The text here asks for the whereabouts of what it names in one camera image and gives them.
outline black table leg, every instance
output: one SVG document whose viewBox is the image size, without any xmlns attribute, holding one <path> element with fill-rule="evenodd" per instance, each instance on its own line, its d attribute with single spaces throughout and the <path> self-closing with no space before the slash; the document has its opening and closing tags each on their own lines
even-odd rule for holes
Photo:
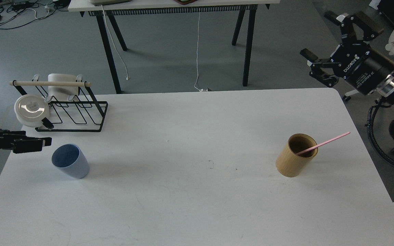
<svg viewBox="0 0 394 246">
<path fill-rule="evenodd" d="M 242 19 L 244 18 L 245 10 L 240 10 L 238 14 L 238 19 L 236 20 L 236 27 L 233 33 L 232 45 L 236 45 L 236 41 L 238 40 L 239 30 L 241 29 Z"/>
<path fill-rule="evenodd" d="M 116 37 L 119 40 L 119 44 L 121 45 L 122 50 L 127 51 L 126 42 L 124 42 L 124 39 L 122 38 L 122 34 L 121 34 L 121 31 L 119 30 L 118 24 L 116 23 L 115 16 L 108 15 L 108 17 L 109 17 L 110 23 L 112 24 L 112 27 L 114 28 Z"/>
<path fill-rule="evenodd" d="M 242 85 L 247 86 L 249 81 L 250 56 L 252 55 L 253 30 L 255 29 L 256 10 L 250 10 L 249 27 L 247 29 L 246 58 L 244 61 L 244 74 L 242 76 Z"/>
<path fill-rule="evenodd" d="M 116 73 L 114 56 L 112 55 L 112 51 L 110 48 L 103 16 L 97 16 L 97 23 L 98 23 L 98 28 L 100 29 L 101 39 L 103 40 L 104 51 L 106 52 L 107 63 L 109 64 L 110 74 L 112 75 L 112 80 L 114 81 L 115 91 L 117 94 L 122 94 L 121 86 L 119 85 L 118 74 Z"/>
</svg>

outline cup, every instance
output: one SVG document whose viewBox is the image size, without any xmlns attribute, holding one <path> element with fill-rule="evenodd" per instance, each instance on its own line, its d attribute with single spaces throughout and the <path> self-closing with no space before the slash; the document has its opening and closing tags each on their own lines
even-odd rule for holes
<svg viewBox="0 0 394 246">
<path fill-rule="evenodd" d="M 50 108 L 41 96 L 35 94 L 21 96 L 14 103 L 14 112 L 17 120 L 25 126 L 39 127 L 44 125 L 48 129 L 54 128 L 48 120 Z"/>
<path fill-rule="evenodd" d="M 296 155 L 302 150 L 317 145 L 314 139 L 306 134 L 294 134 L 286 143 L 284 149 L 276 159 L 276 168 L 286 177 L 296 177 L 302 169 L 308 164 L 318 153 L 318 149 L 308 151 L 307 153 Z"/>
<path fill-rule="evenodd" d="M 67 175 L 81 179 L 89 173 L 89 164 L 80 148 L 69 143 L 62 145 L 53 153 L 51 162 Z"/>
<path fill-rule="evenodd" d="M 77 77 L 71 74 L 51 73 L 48 75 L 48 82 L 75 82 Z M 73 101 L 78 95 L 78 87 L 75 86 L 48 86 L 47 101 Z"/>
</svg>

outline bamboo cup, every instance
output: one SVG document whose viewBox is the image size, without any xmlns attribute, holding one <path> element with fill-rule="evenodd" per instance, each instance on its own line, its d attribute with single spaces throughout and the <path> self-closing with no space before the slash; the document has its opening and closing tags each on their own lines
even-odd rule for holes
<svg viewBox="0 0 394 246">
<path fill-rule="evenodd" d="M 296 153 L 315 145 L 317 143 L 314 139 L 306 134 L 292 135 L 276 160 L 276 168 L 283 176 L 296 177 L 319 150 L 314 149 L 301 155 L 296 155 Z"/>
</svg>

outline black wire dish rack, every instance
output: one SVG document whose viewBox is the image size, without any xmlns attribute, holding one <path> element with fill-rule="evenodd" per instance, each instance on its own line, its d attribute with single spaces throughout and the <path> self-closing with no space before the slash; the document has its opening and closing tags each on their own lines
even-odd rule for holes
<svg viewBox="0 0 394 246">
<path fill-rule="evenodd" d="M 48 103 L 50 118 L 47 119 L 52 127 L 36 127 L 38 132 L 101 132 L 106 116 L 107 101 L 98 101 L 92 92 L 91 83 L 78 80 L 75 82 L 39 81 L 36 75 L 31 81 L 12 81 L 21 95 L 27 92 L 22 86 L 35 86 Z M 68 101 L 59 101 L 54 95 L 50 96 L 44 86 L 77 86 L 78 95 L 69 95 Z"/>
</svg>

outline white tabletop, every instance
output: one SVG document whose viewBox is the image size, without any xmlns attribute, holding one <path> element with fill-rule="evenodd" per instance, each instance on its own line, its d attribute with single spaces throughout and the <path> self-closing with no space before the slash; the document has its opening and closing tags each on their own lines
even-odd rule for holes
<svg viewBox="0 0 394 246">
<path fill-rule="evenodd" d="M 118 9 L 148 9 L 148 8 L 181 8 L 184 6 L 227 6 L 261 3 L 279 3 L 280 0 L 198 0 L 187 5 L 181 5 L 174 0 L 132 0 L 127 3 L 105 5 L 105 10 Z M 97 11 L 101 6 L 94 6 L 88 0 L 71 0 L 69 11 Z"/>
<path fill-rule="evenodd" d="M 51 136 L 10 154 L 0 176 L 0 245 L 394 245 L 394 206 L 333 89 L 100 95 L 100 133 Z M 278 173 L 286 140 L 319 149 L 295 178 Z M 80 146 L 72 179 L 51 164 Z"/>
</svg>

